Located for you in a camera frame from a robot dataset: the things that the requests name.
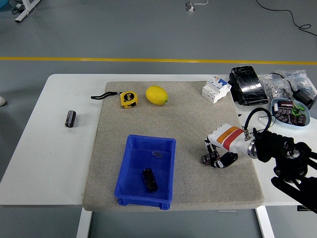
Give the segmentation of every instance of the blue plastic bin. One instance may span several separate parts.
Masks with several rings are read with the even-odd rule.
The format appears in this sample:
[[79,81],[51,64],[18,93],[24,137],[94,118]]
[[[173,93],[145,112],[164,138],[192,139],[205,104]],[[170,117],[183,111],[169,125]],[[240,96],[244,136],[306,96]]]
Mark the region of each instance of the blue plastic bin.
[[9,0],[0,0],[0,8],[7,5],[8,2],[9,2]]
[[[144,205],[168,210],[173,197],[176,140],[173,138],[129,135],[115,187],[120,205]],[[149,192],[142,171],[151,168],[158,185]]]

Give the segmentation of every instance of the white table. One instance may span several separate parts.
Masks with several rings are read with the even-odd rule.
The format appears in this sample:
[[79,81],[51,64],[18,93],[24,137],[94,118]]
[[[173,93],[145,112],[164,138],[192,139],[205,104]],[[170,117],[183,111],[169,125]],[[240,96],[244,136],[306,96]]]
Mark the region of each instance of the white table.
[[[0,183],[0,205],[82,205],[102,101],[90,96],[105,92],[109,81],[207,81],[214,75],[55,74],[48,78]],[[228,80],[228,75],[217,75]],[[252,107],[237,106],[241,123]],[[77,113],[75,126],[64,126],[67,112]],[[254,116],[250,128],[264,128]],[[290,131],[278,125],[269,130],[306,142],[314,141],[317,121]],[[274,159],[253,160],[264,194],[264,205],[297,205],[270,182]]]

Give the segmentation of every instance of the black wrist strap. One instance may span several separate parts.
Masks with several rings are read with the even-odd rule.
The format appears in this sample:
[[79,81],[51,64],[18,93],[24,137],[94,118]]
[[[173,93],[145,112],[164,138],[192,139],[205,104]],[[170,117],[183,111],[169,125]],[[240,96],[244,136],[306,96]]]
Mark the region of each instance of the black wrist strap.
[[95,99],[95,100],[101,100],[104,99],[108,96],[113,96],[113,95],[120,95],[121,92],[105,92],[104,94],[100,95],[100,96],[91,96],[91,99]]

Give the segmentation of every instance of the floor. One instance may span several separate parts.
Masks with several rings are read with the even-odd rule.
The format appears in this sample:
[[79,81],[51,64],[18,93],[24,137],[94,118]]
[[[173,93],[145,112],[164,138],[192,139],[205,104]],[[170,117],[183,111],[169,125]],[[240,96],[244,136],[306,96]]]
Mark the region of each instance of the floor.
[[[310,23],[308,31],[317,34],[314,0],[258,1],[291,10],[298,25]],[[42,0],[21,23],[8,5],[1,8],[0,95],[7,104],[0,107],[0,179],[55,73],[228,74],[233,67],[252,65],[258,74],[305,69],[317,85],[317,37],[300,31],[289,12],[265,10],[255,0],[211,0],[193,13],[185,11],[185,2]],[[76,237],[80,212],[1,207],[0,236]],[[313,237],[317,231],[312,212],[269,207],[268,214],[276,238]],[[90,237],[261,237],[253,210],[169,213],[170,223],[160,216],[94,213]]]

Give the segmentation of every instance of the gray felt mat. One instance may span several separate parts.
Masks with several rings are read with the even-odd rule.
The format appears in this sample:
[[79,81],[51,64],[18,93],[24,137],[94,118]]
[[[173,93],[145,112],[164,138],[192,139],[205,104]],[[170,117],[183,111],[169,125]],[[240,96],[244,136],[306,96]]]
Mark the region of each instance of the gray felt mat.
[[[176,139],[173,201],[170,210],[249,209],[264,200],[249,157],[230,167],[204,166],[204,139],[224,123],[240,127],[230,93],[212,104],[202,95],[206,82],[109,82],[106,91],[135,91],[139,103],[121,109],[119,96],[104,99],[87,177],[83,206],[88,211],[159,211],[157,207],[120,206],[114,197],[125,143],[130,134]],[[146,89],[168,93],[163,106],[150,103]],[[220,155],[226,151],[218,150]]]

